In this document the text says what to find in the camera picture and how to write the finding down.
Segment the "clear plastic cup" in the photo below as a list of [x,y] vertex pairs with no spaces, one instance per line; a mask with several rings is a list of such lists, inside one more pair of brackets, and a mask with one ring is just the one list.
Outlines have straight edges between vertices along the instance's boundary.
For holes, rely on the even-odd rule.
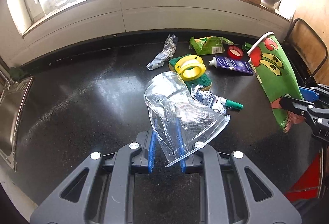
[[[230,121],[230,116],[219,114],[196,101],[182,78],[174,72],[153,77],[144,92],[152,128],[171,167],[205,147],[217,137]],[[179,157],[176,120],[180,118],[185,155]]]

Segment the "green cartoon paper cup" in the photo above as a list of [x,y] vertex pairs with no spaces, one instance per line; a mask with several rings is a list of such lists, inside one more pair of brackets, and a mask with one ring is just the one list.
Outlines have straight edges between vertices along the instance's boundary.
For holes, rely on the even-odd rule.
[[280,100],[285,95],[303,99],[293,68],[273,32],[262,35],[248,51],[249,63],[256,73],[282,131],[304,121],[302,116],[283,109]]

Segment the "green torn carton box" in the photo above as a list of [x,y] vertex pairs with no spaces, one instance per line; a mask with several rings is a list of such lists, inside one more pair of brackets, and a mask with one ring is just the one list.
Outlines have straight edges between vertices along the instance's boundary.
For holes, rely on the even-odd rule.
[[225,45],[233,46],[234,43],[217,36],[190,39],[190,48],[193,48],[197,55],[222,54],[225,52]]

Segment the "red trash bin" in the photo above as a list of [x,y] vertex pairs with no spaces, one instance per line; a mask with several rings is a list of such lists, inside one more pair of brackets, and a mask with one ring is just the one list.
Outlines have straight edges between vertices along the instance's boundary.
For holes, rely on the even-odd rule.
[[310,166],[299,180],[285,193],[290,202],[320,198],[322,195],[322,181],[324,172],[323,149],[319,150]]

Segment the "steel kitchen sink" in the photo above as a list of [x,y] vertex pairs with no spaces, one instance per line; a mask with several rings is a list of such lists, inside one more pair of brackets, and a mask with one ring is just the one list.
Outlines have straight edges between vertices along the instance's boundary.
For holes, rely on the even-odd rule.
[[1,157],[15,171],[16,145],[22,110],[34,78],[6,82],[1,92]]

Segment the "crumpled foil wrapper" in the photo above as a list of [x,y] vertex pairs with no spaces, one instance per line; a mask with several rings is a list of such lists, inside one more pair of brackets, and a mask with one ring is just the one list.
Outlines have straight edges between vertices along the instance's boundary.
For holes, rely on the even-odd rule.
[[195,85],[193,84],[191,87],[191,96],[194,100],[199,101],[203,105],[209,107],[210,109],[222,114],[223,116],[226,115],[226,99],[223,97],[219,97],[213,94],[210,91],[202,91],[202,85]]

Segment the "green marker pen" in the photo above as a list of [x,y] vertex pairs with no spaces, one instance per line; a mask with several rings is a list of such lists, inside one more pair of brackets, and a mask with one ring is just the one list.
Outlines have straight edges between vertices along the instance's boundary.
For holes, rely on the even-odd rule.
[[224,103],[224,106],[226,108],[233,108],[233,109],[237,109],[237,110],[242,110],[243,109],[243,105],[237,102],[234,102],[232,100],[226,99],[226,98],[222,98],[221,101]]

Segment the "purple squeezed tube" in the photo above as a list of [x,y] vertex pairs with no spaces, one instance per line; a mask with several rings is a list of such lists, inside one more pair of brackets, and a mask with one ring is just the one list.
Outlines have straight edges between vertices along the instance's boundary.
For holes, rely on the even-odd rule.
[[253,69],[248,62],[239,61],[228,57],[216,55],[209,61],[209,65],[214,66],[215,68],[228,69],[250,75],[254,74]]

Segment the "green yellow sponge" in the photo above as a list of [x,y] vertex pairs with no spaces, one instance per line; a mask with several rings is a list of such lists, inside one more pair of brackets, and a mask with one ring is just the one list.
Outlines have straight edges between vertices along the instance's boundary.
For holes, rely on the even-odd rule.
[[206,65],[198,55],[184,55],[173,58],[168,63],[169,69],[176,72],[189,90],[192,86],[200,85],[202,91],[209,91],[212,81],[206,74]]

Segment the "small green scrap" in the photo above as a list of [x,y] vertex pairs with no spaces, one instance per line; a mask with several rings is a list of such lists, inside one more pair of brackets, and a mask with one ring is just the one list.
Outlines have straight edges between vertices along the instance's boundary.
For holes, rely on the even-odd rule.
[[242,45],[242,50],[244,50],[244,51],[249,51],[249,50],[252,48],[252,46],[253,46],[252,44],[245,42],[245,43]]

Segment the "yellow tape spool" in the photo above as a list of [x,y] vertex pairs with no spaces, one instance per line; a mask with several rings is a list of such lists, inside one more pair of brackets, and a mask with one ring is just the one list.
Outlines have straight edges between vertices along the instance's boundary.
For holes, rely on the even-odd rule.
[[203,60],[198,55],[187,55],[175,64],[177,74],[184,81],[200,78],[206,71]]

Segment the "red round lid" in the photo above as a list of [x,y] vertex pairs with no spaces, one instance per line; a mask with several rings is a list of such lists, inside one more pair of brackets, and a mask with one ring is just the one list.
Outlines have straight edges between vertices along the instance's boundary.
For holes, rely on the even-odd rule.
[[228,49],[227,49],[227,55],[232,59],[241,60],[244,53],[237,46],[229,46]]

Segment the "crumpled grey blue wrapper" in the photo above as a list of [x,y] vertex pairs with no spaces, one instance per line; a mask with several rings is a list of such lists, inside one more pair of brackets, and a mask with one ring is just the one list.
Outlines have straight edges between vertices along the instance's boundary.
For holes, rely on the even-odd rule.
[[174,34],[169,35],[164,42],[164,48],[159,52],[150,63],[147,64],[148,70],[155,70],[162,67],[167,60],[170,60],[177,48],[178,37]]

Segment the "dark green scouring pad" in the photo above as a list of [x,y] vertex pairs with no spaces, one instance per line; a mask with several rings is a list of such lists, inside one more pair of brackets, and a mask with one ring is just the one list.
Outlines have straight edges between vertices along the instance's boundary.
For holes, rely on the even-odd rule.
[[9,75],[11,77],[11,80],[15,82],[21,81],[26,76],[26,74],[27,73],[20,68],[10,67],[9,69]]

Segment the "wooden board with black frame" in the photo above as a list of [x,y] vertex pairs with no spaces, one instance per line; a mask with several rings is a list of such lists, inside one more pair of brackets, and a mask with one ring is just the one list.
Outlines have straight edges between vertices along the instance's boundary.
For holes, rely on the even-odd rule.
[[328,45],[305,20],[291,22],[282,46],[299,84],[328,85]]

